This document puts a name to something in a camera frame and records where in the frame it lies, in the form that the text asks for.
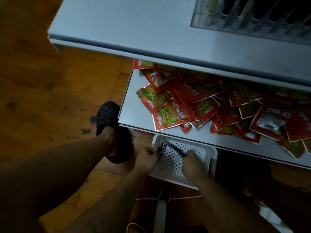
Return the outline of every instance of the white plastic basket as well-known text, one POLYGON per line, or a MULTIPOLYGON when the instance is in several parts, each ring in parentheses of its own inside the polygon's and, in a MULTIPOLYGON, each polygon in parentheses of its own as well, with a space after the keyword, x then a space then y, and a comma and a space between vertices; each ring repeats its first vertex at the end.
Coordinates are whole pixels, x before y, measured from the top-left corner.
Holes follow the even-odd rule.
MULTIPOLYGON (((170 142, 184 153, 189 149, 200 158, 205 164, 208 173, 214 177, 217 162, 217 149, 204 144, 197 144, 190 141, 184 141, 176 138, 171 138, 163 135, 155 135, 152 141, 152 147, 157 152, 163 140, 170 142)), ((170 147, 166 146, 163 151, 163 156, 160 157, 157 167, 150 173, 150 176, 169 181, 178 185, 183 185, 193 189, 198 189, 193 183, 188 181, 181 171, 183 162, 181 157, 170 147)))

